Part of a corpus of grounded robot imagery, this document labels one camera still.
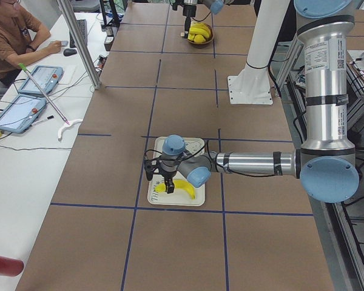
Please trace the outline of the aluminium frame post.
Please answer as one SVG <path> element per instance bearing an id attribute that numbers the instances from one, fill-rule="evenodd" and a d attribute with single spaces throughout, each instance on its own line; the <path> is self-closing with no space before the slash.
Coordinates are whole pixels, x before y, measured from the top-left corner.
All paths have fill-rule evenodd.
<path id="1" fill-rule="evenodd" d="M 83 40 L 82 33 L 80 32 L 79 25 L 77 24 L 72 5 L 70 4 L 70 1 L 67 0 L 57 0 L 57 3 L 69 28 L 69 32 L 72 34 L 72 38 L 75 41 L 76 48 L 79 52 L 81 60 L 83 61 L 85 70 L 92 82 L 93 88 L 95 90 L 98 90 L 101 84 L 99 76 L 90 57 L 87 45 Z"/>

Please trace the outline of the cream bear-print tray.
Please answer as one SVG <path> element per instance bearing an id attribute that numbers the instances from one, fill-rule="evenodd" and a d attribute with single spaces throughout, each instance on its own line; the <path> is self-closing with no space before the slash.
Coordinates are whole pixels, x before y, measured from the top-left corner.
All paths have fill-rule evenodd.
<path id="1" fill-rule="evenodd" d="M 195 154 L 199 149 L 204 147 L 204 141 L 200 138 L 183 138 L 185 141 L 186 150 L 191 154 Z M 162 147 L 166 136 L 161 136 L 155 140 L 153 158 L 157 158 L 161 155 Z M 199 151 L 199 154 L 203 154 L 204 149 Z M 165 205 L 165 206 L 202 206 L 205 202 L 205 185 L 199 188 L 195 188 L 189 183 L 186 178 L 180 173 L 173 177 L 174 192 L 167 193 L 164 178 L 161 175 L 154 175 L 153 179 L 149 182 L 149 188 L 147 191 L 147 200 L 151 204 Z"/>

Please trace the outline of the red cylinder bottle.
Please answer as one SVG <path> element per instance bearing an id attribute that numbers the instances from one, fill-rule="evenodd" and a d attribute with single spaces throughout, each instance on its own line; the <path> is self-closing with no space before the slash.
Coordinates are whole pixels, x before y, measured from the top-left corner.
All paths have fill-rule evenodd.
<path id="1" fill-rule="evenodd" d="M 0 276 L 17 276 L 23 269 L 21 260 L 0 256 Z"/>

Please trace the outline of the white mount base plate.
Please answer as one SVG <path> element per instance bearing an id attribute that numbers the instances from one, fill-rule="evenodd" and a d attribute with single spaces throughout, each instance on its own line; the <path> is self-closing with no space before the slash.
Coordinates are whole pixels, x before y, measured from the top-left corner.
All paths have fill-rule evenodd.
<path id="1" fill-rule="evenodd" d="M 267 74 L 247 79 L 244 76 L 228 76 L 227 85 L 231 104 L 273 104 Z"/>

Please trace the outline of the black marker pen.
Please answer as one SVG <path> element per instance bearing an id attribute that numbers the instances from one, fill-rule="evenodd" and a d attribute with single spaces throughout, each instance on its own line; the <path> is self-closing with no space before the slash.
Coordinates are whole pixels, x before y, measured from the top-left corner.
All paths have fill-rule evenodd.
<path id="1" fill-rule="evenodd" d="M 37 120 L 37 121 L 33 122 L 33 123 L 31 124 L 31 126 L 36 126 L 37 124 L 40 124 L 40 123 L 43 123 L 43 122 L 49 121 L 49 120 L 51 120 L 51 119 L 54 119 L 54 116 L 53 116 L 53 115 L 50 115 L 50 116 L 48 116 L 48 117 L 46 117 L 46 118 L 43 118 L 43 119 L 39 119 L 39 120 Z"/>

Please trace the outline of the near teach pendant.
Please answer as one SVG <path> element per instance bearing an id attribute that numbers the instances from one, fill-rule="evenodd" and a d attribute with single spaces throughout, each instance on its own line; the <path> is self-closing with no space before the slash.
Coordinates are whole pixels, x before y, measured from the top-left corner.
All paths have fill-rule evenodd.
<path id="1" fill-rule="evenodd" d="M 0 114 L 0 130 L 22 133 L 27 130 L 45 109 L 45 97 L 18 94 Z"/>

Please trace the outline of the brown wicker basket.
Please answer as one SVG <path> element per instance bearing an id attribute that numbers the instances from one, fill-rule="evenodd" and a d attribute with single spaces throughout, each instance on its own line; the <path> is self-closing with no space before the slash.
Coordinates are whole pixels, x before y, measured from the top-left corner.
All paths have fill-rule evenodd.
<path id="1" fill-rule="evenodd" d="M 208 38 L 208 39 L 206 39 L 206 42 L 204 42 L 204 43 L 202 43 L 202 44 L 196 44 L 196 43 L 194 43 L 192 40 L 193 40 L 193 37 L 194 37 L 194 34 L 190 34 L 189 33 L 189 36 L 188 36 L 188 38 L 187 38 L 187 41 L 190 43 L 190 44 L 193 44 L 193 45 L 206 45 L 206 44 L 208 44 L 208 43 L 210 43 L 212 40 L 213 40 L 213 38 L 214 38 L 214 33 L 213 33 L 213 30 L 212 30 L 212 27 L 209 25 L 209 24 L 206 24 L 206 25 L 208 25 L 209 26 L 209 28 L 210 28 L 210 30 L 211 30 L 211 37 L 210 38 Z"/>

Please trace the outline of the far teach pendant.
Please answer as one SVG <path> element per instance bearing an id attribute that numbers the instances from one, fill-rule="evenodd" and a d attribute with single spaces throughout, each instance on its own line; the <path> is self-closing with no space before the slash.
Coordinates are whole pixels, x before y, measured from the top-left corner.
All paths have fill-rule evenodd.
<path id="1" fill-rule="evenodd" d="M 64 70 L 62 67 L 44 65 L 37 65 L 31 72 L 33 78 L 47 95 L 58 85 L 63 74 Z M 40 90 L 29 77 L 20 86 L 18 92 L 26 95 L 42 96 Z"/>

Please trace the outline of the person in brown shirt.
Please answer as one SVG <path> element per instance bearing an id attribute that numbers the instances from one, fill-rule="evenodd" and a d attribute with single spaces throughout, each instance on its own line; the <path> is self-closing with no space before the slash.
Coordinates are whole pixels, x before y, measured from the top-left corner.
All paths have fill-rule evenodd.
<path id="1" fill-rule="evenodd" d="M 38 47 L 51 37 L 49 29 L 24 7 L 20 1 L 0 1 L 0 82 L 10 87 L 21 68 L 59 53 L 61 41 Z"/>

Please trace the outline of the yellow pear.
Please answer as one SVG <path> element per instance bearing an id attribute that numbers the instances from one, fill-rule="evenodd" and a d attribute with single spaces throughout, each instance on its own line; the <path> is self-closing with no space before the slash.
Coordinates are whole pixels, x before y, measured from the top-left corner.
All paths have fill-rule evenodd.
<path id="1" fill-rule="evenodd" d="M 194 43 L 196 44 L 202 44 L 204 42 L 206 42 L 206 38 L 203 35 L 194 35 L 193 40 Z"/>

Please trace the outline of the black computer mouse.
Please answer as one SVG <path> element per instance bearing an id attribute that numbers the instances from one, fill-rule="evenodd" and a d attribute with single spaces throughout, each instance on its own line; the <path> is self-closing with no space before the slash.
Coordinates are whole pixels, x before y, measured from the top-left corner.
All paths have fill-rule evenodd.
<path id="1" fill-rule="evenodd" d="M 63 51 L 64 56 L 73 56 L 75 54 L 77 54 L 77 50 L 75 50 L 74 48 L 66 48 Z"/>

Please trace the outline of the yellow banana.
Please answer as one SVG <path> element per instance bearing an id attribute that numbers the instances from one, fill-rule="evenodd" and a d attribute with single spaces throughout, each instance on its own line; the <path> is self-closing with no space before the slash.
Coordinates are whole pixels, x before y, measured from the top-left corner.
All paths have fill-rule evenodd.
<path id="1" fill-rule="evenodd" d="M 203 24 L 203 23 L 194 23 L 194 24 L 192 24 L 190 26 L 189 33 L 190 34 L 195 34 L 195 35 L 202 35 L 206 39 L 210 38 L 211 35 L 212 35 L 209 26 L 206 25 L 206 24 Z"/>
<path id="2" fill-rule="evenodd" d="M 175 185 L 175 189 L 181 189 L 181 190 L 184 190 L 185 192 L 187 192 L 191 199 L 196 198 L 195 188 L 191 183 L 189 183 L 185 180 L 182 180 L 182 179 L 176 179 L 174 181 L 174 185 Z M 155 187 L 155 192 L 157 192 L 157 193 L 165 192 L 166 193 L 165 183 L 161 183 L 161 184 L 157 185 Z"/>

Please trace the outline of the white curved plastic piece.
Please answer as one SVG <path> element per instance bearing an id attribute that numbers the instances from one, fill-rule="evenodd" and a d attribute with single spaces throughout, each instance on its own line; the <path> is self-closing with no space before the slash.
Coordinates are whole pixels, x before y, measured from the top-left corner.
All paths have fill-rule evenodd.
<path id="1" fill-rule="evenodd" d="M 82 123 L 82 121 L 83 121 L 83 119 L 73 119 L 73 120 L 69 121 L 69 123 L 64 123 L 64 125 L 58 129 L 58 132 L 57 132 L 58 141 L 61 142 L 62 134 L 63 134 L 64 130 L 71 128 L 75 124 Z"/>

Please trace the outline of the pink reach stick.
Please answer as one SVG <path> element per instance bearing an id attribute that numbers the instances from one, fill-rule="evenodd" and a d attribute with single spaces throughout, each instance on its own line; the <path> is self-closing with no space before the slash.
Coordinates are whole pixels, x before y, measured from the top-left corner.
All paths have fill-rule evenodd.
<path id="1" fill-rule="evenodd" d="M 43 90 L 43 88 L 38 84 L 37 80 L 32 76 L 32 74 L 29 72 L 27 67 L 23 63 L 19 63 L 18 66 L 27 74 L 27 76 L 32 80 L 34 85 L 39 89 L 39 91 L 43 94 L 43 96 L 48 100 L 48 102 L 52 105 L 52 107 L 55 109 L 55 111 L 58 113 L 58 115 L 61 117 L 61 119 L 68 125 L 70 125 L 69 120 L 63 115 L 63 113 L 60 111 L 60 109 L 54 104 L 54 102 L 50 99 L 49 96 L 47 96 L 46 92 Z"/>

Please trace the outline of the teach pendant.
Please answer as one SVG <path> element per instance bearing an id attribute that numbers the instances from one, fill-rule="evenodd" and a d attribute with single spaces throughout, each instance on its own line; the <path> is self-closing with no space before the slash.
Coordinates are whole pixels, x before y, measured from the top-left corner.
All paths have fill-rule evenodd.
<path id="1" fill-rule="evenodd" d="M 22 133 L 27 130 L 45 109 L 45 97 L 18 94 L 0 114 L 0 130 Z"/>
<path id="2" fill-rule="evenodd" d="M 31 72 L 33 78 L 47 95 L 58 85 L 63 74 L 64 70 L 62 67 L 44 65 L 37 65 Z M 29 77 L 20 86 L 18 92 L 26 95 L 42 96 L 40 90 Z"/>

